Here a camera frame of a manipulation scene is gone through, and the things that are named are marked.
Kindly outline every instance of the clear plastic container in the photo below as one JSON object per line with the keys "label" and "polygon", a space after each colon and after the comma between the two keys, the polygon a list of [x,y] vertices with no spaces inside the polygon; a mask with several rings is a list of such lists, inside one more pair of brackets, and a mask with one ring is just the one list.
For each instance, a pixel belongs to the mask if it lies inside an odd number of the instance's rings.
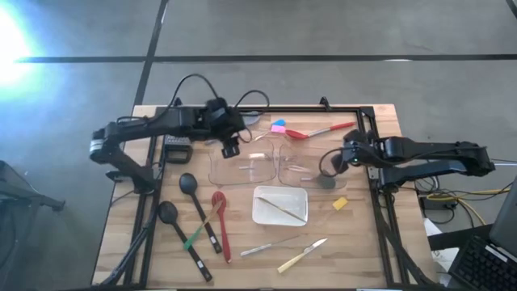
{"label": "clear plastic container", "polygon": [[276,177],[274,146],[265,138],[240,144],[241,153],[223,158],[220,146],[210,151],[208,179],[215,185],[262,183]]}
{"label": "clear plastic container", "polygon": [[[312,189],[339,189],[347,185],[344,175],[333,178],[320,174],[319,163],[329,149],[289,146],[280,147],[279,181],[288,186]],[[322,163],[322,170],[329,175],[334,173],[329,154]]]}

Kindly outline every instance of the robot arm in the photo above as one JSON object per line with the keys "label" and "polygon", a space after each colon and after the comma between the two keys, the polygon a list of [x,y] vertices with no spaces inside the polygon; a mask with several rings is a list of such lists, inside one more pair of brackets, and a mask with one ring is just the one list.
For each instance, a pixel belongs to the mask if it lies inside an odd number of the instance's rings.
{"label": "robot arm", "polygon": [[[436,160],[408,167],[396,165],[415,159]],[[483,176],[495,170],[485,147],[462,141],[455,143],[415,142],[407,137],[373,138],[357,130],[343,138],[339,154],[331,159],[336,173],[348,164],[379,169],[379,189],[395,192],[403,183],[450,173]]]}
{"label": "robot arm", "polygon": [[238,110],[229,107],[224,99],[215,98],[203,108],[171,107],[150,118],[110,122],[93,133],[90,159],[98,164],[111,164],[132,179],[136,193],[148,193],[157,187],[152,167],[133,161],[120,148],[121,142],[164,134],[188,137],[191,141],[217,139],[223,144],[223,157],[231,158],[240,153],[238,139],[233,135],[244,129]]}

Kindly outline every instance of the laptop keyboard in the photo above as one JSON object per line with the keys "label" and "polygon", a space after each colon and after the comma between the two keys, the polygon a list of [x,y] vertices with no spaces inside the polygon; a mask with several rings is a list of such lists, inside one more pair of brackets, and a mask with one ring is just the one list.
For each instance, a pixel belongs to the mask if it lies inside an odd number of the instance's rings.
{"label": "laptop keyboard", "polygon": [[515,263],[494,251],[492,247],[488,247],[486,242],[478,237],[472,237],[467,245],[460,249],[449,274],[472,289],[517,291]]}

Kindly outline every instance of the black ladle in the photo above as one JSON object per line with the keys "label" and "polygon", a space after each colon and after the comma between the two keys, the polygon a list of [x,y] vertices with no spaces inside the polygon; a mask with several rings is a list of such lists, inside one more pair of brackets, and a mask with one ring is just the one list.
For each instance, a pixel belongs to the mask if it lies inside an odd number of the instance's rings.
{"label": "black ladle", "polygon": [[[179,177],[179,188],[183,194],[189,195],[192,197],[192,201],[194,201],[195,208],[197,212],[200,214],[201,221],[204,221],[207,216],[204,215],[203,208],[201,208],[200,202],[197,200],[195,196],[195,190],[197,189],[197,180],[194,175],[191,173],[185,173]],[[216,251],[216,254],[219,254],[223,251],[221,245],[217,241],[217,236],[213,232],[210,223],[204,225],[204,228],[207,230],[208,237],[210,238],[210,243],[212,244],[213,249]]]}
{"label": "black ladle", "polygon": [[[176,230],[176,233],[178,234],[179,238],[181,238],[182,242],[185,243],[187,241],[187,237],[183,233],[183,231],[179,228],[178,225],[178,210],[176,209],[176,206],[174,206],[169,201],[163,201],[158,206],[158,217],[160,217],[160,220],[165,224],[170,224],[174,227]],[[193,246],[190,246],[188,248],[188,252],[191,254],[191,257],[195,261],[195,265],[200,270],[201,274],[203,275],[204,279],[209,282],[212,280],[212,274],[210,274],[210,271],[207,269],[207,267],[204,265],[201,258],[197,255],[197,253],[194,250]]]}

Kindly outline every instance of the white plate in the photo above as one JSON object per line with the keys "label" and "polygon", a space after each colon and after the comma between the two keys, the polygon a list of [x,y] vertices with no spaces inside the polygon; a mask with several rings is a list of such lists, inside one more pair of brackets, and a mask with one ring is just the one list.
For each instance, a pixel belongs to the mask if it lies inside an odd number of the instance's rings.
{"label": "white plate", "polygon": [[307,222],[277,209],[273,205],[256,199],[262,197],[271,203],[287,209],[303,218],[309,219],[309,207],[307,203],[307,191],[303,188],[258,186],[253,191],[253,221],[263,225],[275,226],[304,226]]}

